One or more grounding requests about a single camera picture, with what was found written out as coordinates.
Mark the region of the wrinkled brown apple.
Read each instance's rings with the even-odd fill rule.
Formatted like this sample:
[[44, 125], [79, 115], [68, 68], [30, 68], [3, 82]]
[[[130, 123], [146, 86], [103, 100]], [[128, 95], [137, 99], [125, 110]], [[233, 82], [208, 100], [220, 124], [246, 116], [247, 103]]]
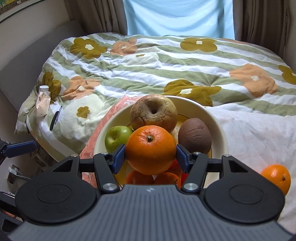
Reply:
[[130, 110], [130, 123], [134, 130], [142, 126], [155, 125], [170, 133], [177, 124], [177, 117], [178, 112], [174, 103], [160, 94], [140, 98]]

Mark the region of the floral striped quilt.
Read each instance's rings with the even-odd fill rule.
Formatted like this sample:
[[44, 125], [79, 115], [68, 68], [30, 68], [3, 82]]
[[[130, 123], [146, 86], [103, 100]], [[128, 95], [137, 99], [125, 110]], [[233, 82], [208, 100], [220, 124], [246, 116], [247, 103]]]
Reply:
[[[41, 85], [51, 102], [35, 115]], [[295, 72], [262, 46], [224, 38], [96, 33], [62, 40], [21, 105], [15, 133], [30, 133], [60, 161], [81, 153], [124, 95], [175, 95], [203, 106], [295, 115]], [[52, 118], [62, 106], [57, 123]]]

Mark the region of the brown kiwi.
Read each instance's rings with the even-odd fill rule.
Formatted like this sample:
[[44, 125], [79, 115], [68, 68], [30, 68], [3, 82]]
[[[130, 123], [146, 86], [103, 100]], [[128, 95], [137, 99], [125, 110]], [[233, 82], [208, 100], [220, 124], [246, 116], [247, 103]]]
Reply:
[[212, 139], [208, 127], [202, 120], [189, 118], [182, 123], [179, 129], [178, 143], [190, 153], [208, 154], [211, 149]]

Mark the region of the orange far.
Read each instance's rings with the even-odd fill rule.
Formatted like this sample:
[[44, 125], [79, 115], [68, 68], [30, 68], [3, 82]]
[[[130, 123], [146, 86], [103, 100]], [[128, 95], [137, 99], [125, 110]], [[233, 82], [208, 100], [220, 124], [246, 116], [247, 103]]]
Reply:
[[262, 170], [261, 175], [276, 185], [284, 196], [287, 195], [291, 185], [291, 177], [285, 166], [280, 164], [269, 165]]

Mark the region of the light blue window cloth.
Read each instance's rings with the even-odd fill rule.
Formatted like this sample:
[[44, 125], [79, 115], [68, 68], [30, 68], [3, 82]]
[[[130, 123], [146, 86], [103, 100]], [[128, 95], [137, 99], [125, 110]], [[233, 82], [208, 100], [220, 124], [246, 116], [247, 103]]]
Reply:
[[123, 5], [129, 35], [235, 38], [233, 1], [129, 0]]

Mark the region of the small green apple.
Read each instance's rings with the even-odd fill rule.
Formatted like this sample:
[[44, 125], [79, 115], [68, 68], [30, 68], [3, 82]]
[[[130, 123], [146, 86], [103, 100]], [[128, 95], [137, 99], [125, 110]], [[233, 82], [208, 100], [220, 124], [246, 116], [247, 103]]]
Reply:
[[107, 152], [114, 152], [119, 145], [125, 145], [133, 130], [128, 126], [114, 126], [108, 130], [104, 142]]

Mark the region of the right brown curtain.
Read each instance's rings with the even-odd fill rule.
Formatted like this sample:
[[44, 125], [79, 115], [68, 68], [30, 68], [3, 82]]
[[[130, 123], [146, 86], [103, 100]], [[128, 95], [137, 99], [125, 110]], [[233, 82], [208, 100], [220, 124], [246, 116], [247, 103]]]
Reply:
[[265, 47], [283, 57], [290, 26], [288, 1], [233, 1], [235, 39]]

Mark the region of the cream oval bowl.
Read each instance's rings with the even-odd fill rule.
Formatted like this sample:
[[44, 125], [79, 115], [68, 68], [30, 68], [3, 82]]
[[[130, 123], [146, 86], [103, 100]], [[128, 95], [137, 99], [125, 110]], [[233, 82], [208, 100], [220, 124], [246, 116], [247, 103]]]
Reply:
[[214, 118], [199, 104], [182, 98], [151, 94], [106, 118], [95, 153], [114, 152], [125, 145], [123, 165], [115, 178], [120, 185], [174, 184], [187, 175], [177, 162], [177, 146], [218, 157], [227, 143]]

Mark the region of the large orange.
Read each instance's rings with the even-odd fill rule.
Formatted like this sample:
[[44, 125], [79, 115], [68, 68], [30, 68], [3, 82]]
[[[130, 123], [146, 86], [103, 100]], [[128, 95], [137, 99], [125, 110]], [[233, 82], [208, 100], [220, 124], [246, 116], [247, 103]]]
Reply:
[[176, 158], [173, 136], [159, 126], [143, 126], [134, 131], [125, 145], [129, 165], [144, 175], [165, 172]]

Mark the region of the white pink towel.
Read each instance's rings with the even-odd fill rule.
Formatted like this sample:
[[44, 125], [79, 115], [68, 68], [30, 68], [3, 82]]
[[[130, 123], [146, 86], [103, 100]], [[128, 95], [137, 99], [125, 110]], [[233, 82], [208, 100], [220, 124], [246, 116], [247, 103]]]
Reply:
[[295, 233], [295, 116], [230, 111], [208, 107], [222, 125], [229, 154], [260, 173], [280, 164], [288, 169], [291, 185], [278, 222]]

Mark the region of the black round object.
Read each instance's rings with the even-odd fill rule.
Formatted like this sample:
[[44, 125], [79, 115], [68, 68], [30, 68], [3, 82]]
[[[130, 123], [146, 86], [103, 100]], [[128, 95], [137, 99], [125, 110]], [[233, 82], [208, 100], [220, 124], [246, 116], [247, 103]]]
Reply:
[[50, 128], [49, 128], [50, 131], [53, 130], [55, 124], [57, 123], [61, 110], [62, 110], [62, 106], [60, 106], [59, 110], [55, 112], [50, 124]]

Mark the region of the grey headboard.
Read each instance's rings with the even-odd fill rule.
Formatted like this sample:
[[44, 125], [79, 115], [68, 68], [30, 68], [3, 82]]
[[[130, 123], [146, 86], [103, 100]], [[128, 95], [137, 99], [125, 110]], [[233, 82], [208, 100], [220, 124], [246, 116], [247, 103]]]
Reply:
[[17, 54], [1, 70], [1, 91], [19, 110], [37, 84], [37, 78], [45, 61], [55, 47], [69, 37], [84, 36], [78, 21], [70, 21], [36, 40]]

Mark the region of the small tangerine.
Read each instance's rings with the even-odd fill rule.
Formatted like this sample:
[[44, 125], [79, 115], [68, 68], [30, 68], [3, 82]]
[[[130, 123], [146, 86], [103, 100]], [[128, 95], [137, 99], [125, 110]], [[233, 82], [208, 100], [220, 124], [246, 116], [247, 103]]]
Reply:
[[156, 176], [154, 185], [176, 185], [178, 189], [181, 188], [181, 179], [174, 173], [165, 172]]
[[138, 171], [131, 171], [127, 175], [125, 183], [131, 185], [152, 185], [154, 178], [152, 175], [144, 175]]

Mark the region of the left brown curtain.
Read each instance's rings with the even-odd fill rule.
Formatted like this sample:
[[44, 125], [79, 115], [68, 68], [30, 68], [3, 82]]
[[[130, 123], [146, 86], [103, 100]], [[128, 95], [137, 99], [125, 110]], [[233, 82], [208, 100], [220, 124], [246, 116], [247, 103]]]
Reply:
[[122, 0], [64, 1], [71, 20], [77, 20], [88, 33], [113, 32], [127, 35], [127, 21]]

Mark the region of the red tomato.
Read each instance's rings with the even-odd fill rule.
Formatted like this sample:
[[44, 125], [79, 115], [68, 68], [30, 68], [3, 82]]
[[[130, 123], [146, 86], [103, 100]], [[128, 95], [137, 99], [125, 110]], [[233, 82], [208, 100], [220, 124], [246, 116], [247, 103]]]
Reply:
[[168, 168], [166, 170], [166, 172], [169, 172], [169, 173], [173, 173], [175, 175], [177, 175], [179, 178], [181, 178], [182, 176], [182, 169], [180, 167], [180, 165], [178, 164], [178, 161], [175, 159], [172, 163], [172, 165], [170, 166], [170, 168]]

